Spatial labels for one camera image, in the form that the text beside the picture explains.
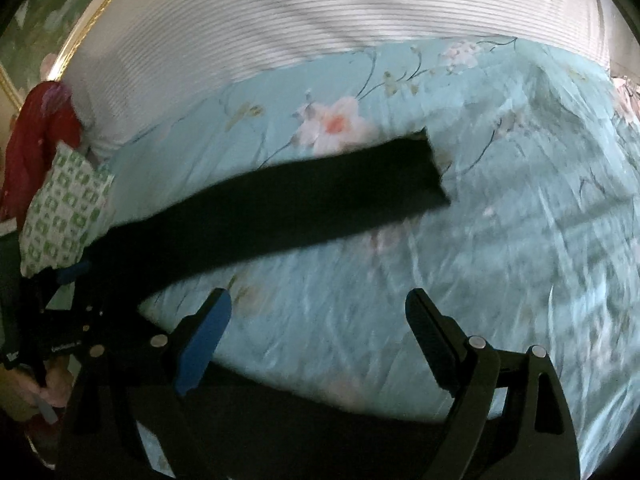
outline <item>black metal bracket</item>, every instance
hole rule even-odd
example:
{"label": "black metal bracket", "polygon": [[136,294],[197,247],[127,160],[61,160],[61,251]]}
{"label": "black metal bracket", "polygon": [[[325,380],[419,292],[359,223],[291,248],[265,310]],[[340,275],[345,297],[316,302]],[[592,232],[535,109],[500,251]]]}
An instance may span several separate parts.
{"label": "black metal bracket", "polygon": [[467,337],[427,294],[412,290],[406,318],[437,383],[454,396],[442,441],[422,476],[461,480],[476,452],[496,388],[507,387],[498,436],[478,480],[579,480],[569,407],[545,349],[495,350]]}
{"label": "black metal bracket", "polygon": [[193,316],[166,334],[133,314],[107,324],[76,350],[82,370],[65,414],[57,476],[65,480],[166,478],[148,464],[136,425],[158,437],[176,478],[216,480],[180,398],[196,387],[231,314],[227,291],[214,290]]}

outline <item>wrinkled fabric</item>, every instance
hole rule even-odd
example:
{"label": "wrinkled fabric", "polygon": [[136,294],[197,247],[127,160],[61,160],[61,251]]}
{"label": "wrinkled fabric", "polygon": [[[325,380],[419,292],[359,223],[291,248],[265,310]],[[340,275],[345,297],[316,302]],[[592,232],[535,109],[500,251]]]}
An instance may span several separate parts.
{"label": "wrinkled fabric", "polygon": [[612,81],[616,88],[616,94],[614,95],[616,113],[626,121],[626,124],[632,124],[640,120],[638,85],[619,77],[613,78]]}
{"label": "wrinkled fabric", "polygon": [[29,204],[51,168],[58,142],[75,149],[80,145],[81,131],[67,86],[47,81],[29,93],[6,148],[0,221],[15,218],[22,228]]}
{"label": "wrinkled fabric", "polygon": [[124,146],[94,235],[264,164],[426,126],[449,208],[198,276],[142,312],[172,330],[227,288],[217,362],[348,410],[443,419],[449,395],[404,318],[406,294],[424,288],[496,348],[548,349],[586,478],[640,404],[640,125],[616,95],[596,64],[515,38],[263,72]]}

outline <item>red cloth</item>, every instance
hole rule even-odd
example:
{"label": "red cloth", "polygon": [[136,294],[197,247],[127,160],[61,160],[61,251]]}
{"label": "red cloth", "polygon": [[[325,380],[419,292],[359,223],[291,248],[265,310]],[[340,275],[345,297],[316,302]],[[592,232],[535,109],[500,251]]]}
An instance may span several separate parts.
{"label": "red cloth", "polygon": [[67,86],[47,81],[29,93],[6,147],[0,221],[15,218],[18,229],[22,228],[29,204],[51,168],[58,142],[76,149],[81,131]]}

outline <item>hand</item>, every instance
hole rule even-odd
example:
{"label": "hand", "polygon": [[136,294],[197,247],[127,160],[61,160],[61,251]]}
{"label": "hand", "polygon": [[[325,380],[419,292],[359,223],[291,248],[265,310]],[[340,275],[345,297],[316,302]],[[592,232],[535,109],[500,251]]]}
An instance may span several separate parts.
{"label": "hand", "polygon": [[45,362],[47,387],[41,387],[28,373],[14,368],[7,375],[15,392],[31,406],[35,406],[34,396],[39,396],[54,408],[64,408],[69,402],[74,377],[69,370],[68,357],[57,357]]}

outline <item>blue gripper pad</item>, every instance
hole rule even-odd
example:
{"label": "blue gripper pad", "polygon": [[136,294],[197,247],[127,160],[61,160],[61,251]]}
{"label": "blue gripper pad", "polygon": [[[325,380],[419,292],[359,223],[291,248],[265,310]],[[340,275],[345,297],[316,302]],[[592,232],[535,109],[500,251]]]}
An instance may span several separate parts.
{"label": "blue gripper pad", "polygon": [[68,285],[73,283],[80,276],[84,276],[91,270],[91,262],[89,260],[80,260],[78,263],[59,269],[56,271],[56,281],[59,285]]}
{"label": "blue gripper pad", "polygon": [[193,333],[177,355],[174,389],[179,396],[184,397],[200,384],[230,319],[231,296],[226,290],[217,288],[200,310],[184,318],[172,333],[172,340]]}

